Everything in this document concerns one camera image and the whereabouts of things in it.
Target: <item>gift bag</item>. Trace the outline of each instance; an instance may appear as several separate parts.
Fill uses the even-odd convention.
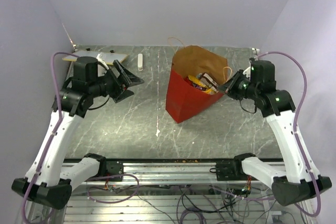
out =
[[[227,59],[199,46],[187,46],[178,50],[172,62],[166,96],[166,110],[181,123],[220,99],[223,94],[207,94],[185,81],[185,78],[208,73],[219,85],[227,77]]]

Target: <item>gray marble tabletop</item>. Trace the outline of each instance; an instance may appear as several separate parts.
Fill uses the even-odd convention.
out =
[[[281,157],[267,122],[260,112],[244,112],[239,102],[222,97],[197,116],[176,124],[165,110],[174,51],[168,46],[82,46],[91,50],[128,54],[124,66],[145,83],[131,87],[135,95],[88,111],[75,132],[67,158],[91,152],[109,158],[221,158],[252,152],[258,157]],[[228,59],[234,70],[248,67],[251,49],[205,47]],[[144,57],[138,71],[137,56]],[[104,103],[98,98],[94,106]],[[243,106],[253,110],[249,101]]]

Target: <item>gray wall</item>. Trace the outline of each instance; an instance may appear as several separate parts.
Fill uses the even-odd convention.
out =
[[[54,90],[50,56],[72,45],[49,0],[0,0],[1,223],[14,223],[22,198],[11,191],[40,148]],[[66,64],[57,64],[59,80]]]
[[[258,47],[287,0],[51,0],[75,44]]]
[[[308,94],[299,116],[302,135],[321,170],[336,181],[336,0],[289,0],[262,51],[293,55],[306,70]],[[276,64],[278,87],[298,104],[303,80],[300,70],[282,56],[267,56]],[[322,195],[321,223],[334,223],[335,188]]]

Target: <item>robotic arm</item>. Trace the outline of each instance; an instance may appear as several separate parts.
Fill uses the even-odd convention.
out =
[[[239,70],[219,90],[235,100],[251,99],[274,132],[286,171],[279,170],[247,153],[234,158],[237,173],[250,175],[272,188],[275,199],[283,206],[313,198],[316,195],[309,172],[317,182],[320,192],[331,187],[329,177],[322,177],[312,161],[299,128],[297,134],[303,151],[310,163],[305,161],[293,132],[295,106],[290,94],[276,90],[275,66],[270,61],[251,59],[250,73]]]
[[[98,65],[106,69],[107,72],[104,76],[98,76]],[[66,80],[60,90],[63,120],[54,134],[28,200],[55,209],[63,209],[71,192],[82,182],[90,177],[106,174],[106,158],[90,153],[71,168],[61,171],[61,167],[72,135],[93,105],[93,99],[109,96],[117,103],[134,94],[127,89],[128,87],[144,82],[125,69],[118,61],[114,61],[113,65],[119,72],[118,77],[110,68],[94,57],[80,57],[74,62],[74,76]],[[33,176],[36,174],[37,165],[58,121],[56,101],[52,107],[49,128],[34,163],[24,178],[17,178],[12,184],[12,190],[21,196],[24,196],[29,183],[32,182]]]

